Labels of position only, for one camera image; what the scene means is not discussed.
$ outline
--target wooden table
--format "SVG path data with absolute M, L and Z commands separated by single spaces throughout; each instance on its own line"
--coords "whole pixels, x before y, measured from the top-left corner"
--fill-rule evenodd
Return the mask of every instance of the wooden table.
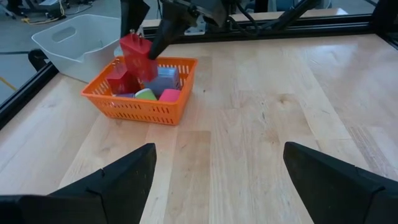
M 146 142 L 142 223 L 311 223 L 296 141 L 398 180 L 398 52 L 376 35 L 170 46 L 199 60 L 180 126 L 108 119 L 57 75 L 0 131 L 0 194 L 48 194 Z

